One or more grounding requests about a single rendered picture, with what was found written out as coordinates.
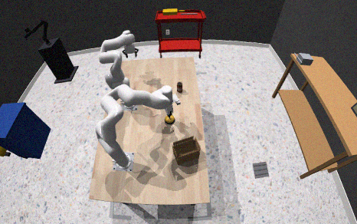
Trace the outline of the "gold dome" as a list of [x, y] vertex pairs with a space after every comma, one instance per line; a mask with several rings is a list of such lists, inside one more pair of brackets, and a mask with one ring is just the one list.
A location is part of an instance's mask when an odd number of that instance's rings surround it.
[[175, 118], [173, 116], [166, 116], [165, 117], [165, 122], [167, 124], [173, 124], [175, 122]]

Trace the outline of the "orange jar with black lid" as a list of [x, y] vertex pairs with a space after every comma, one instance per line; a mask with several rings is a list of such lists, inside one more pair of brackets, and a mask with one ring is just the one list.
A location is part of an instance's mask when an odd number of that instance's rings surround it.
[[177, 91], [182, 92], [182, 82], [177, 83]]

